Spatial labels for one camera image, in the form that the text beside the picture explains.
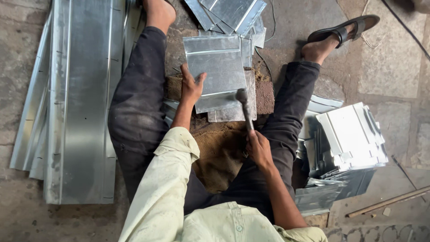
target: bare foot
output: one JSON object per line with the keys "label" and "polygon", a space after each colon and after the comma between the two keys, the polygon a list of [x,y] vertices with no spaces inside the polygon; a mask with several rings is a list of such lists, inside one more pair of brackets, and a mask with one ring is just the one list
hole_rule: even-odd
{"label": "bare foot", "polygon": [[[349,40],[352,38],[354,24],[345,26],[345,29],[348,31],[347,40]],[[312,61],[322,65],[324,59],[338,46],[339,42],[339,37],[336,34],[331,34],[325,40],[307,43],[301,49],[301,55],[305,61]]]}
{"label": "bare foot", "polygon": [[159,28],[167,35],[169,26],[176,19],[176,11],[165,0],[144,0],[143,8],[147,13],[146,26]]}

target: black pants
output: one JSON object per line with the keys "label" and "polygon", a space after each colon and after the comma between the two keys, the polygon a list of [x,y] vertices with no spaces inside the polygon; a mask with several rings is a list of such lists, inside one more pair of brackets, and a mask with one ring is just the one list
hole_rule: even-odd
{"label": "black pants", "polygon": [[[155,28],[146,27],[133,50],[109,112],[111,139],[126,183],[130,201],[169,130],[160,111],[163,99],[164,55],[166,36]],[[306,112],[320,65],[314,62],[291,62],[286,79],[261,133],[270,141],[273,161],[291,196],[292,166],[298,147],[301,120]],[[257,208],[273,223],[273,211],[263,174],[254,161],[247,159],[229,188],[219,194],[208,193],[191,170],[185,195],[184,213],[216,204],[236,201]]]}

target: stack of metal sheets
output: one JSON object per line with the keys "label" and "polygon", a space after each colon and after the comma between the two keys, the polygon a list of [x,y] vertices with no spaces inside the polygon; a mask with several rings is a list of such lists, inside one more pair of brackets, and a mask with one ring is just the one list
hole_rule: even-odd
{"label": "stack of metal sheets", "polygon": [[208,76],[196,112],[208,113],[210,122],[243,121],[235,100],[237,89],[247,88],[252,119],[256,120],[255,80],[245,78],[243,67],[252,67],[255,47],[264,47],[266,28],[263,0],[185,0],[199,21],[199,36],[185,37],[188,68],[197,78]]}
{"label": "stack of metal sheets", "polygon": [[52,2],[10,163],[44,180],[47,203],[114,201],[107,116],[140,15],[131,0]]}
{"label": "stack of metal sheets", "polygon": [[[342,104],[312,95],[306,111],[297,150],[310,177],[306,187],[297,190],[302,214],[324,213],[333,201],[365,193],[373,168],[388,162],[379,123],[369,107],[360,102],[340,108]],[[333,181],[343,183],[329,187]]]}

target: sandal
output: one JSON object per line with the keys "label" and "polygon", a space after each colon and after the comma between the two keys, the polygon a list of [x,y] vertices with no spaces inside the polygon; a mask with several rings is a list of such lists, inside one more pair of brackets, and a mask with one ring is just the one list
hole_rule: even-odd
{"label": "sandal", "polygon": [[[165,0],[168,4],[170,4],[173,9],[175,10],[176,15],[178,15],[178,13],[176,12],[176,8],[175,6],[173,6],[173,4],[169,1],[169,0]],[[143,6],[143,0],[136,0],[136,6],[139,8],[140,6]]]}
{"label": "sandal", "polygon": [[311,33],[307,38],[307,42],[312,43],[312,42],[322,41],[322,40],[325,40],[332,33],[334,33],[339,37],[339,44],[338,46],[336,46],[336,49],[337,49],[341,47],[343,43],[348,41],[348,32],[345,29],[345,26],[348,26],[352,23],[355,25],[354,29],[352,30],[353,35],[351,37],[352,41],[355,41],[356,39],[360,38],[362,32],[374,27],[379,22],[379,19],[380,19],[379,16],[373,15],[373,14],[350,19],[338,26],[334,26],[332,28],[320,29]]}

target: stone floor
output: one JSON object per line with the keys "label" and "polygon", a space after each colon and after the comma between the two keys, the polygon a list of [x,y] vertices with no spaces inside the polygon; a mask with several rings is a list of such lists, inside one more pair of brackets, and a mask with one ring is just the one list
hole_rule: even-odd
{"label": "stone floor", "polygon": [[[265,1],[268,5],[262,16],[269,37],[274,22],[271,3]],[[388,1],[430,50],[430,17],[399,2]],[[282,84],[285,64],[294,60],[311,32],[361,15],[365,3],[275,0],[276,33],[260,50],[271,68],[275,88]],[[174,68],[185,62],[182,37],[197,35],[197,20],[185,2],[173,0],[173,4],[178,16],[168,34],[166,74],[176,74]],[[8,168],[48,8],[49,0],[0,0],[0,241],[116,241],[129,205],[119,168],[114,204],[63,206],[46,205],[41,182],[28,179],[27,172]],[[380,23],[364,34],[370,46],[379,46],[371,48],[360,38],[331,54],[321,68],[315,92],[343,99],[346,105],[369,105],[381,124],[388,155],[395,155],[409,168],[417,185],[428,186],[430,61],[380,0],[370,0],[365,14],[381,17]],[[255,55],[254,64],[259,60]],[[412,241],[428,241],[429,202],[421,199],[393,206],[389,217],[382,211],[376,211],[373,219],[344,217],[347,212],[412,190],[393,162],[389,166],[378,169],[366,194],[333,205],[329,228],[325,229],[330,241],[340,242],[343,234],[350,234],[349,242],[406,241],[405,234],[411,229]]]}

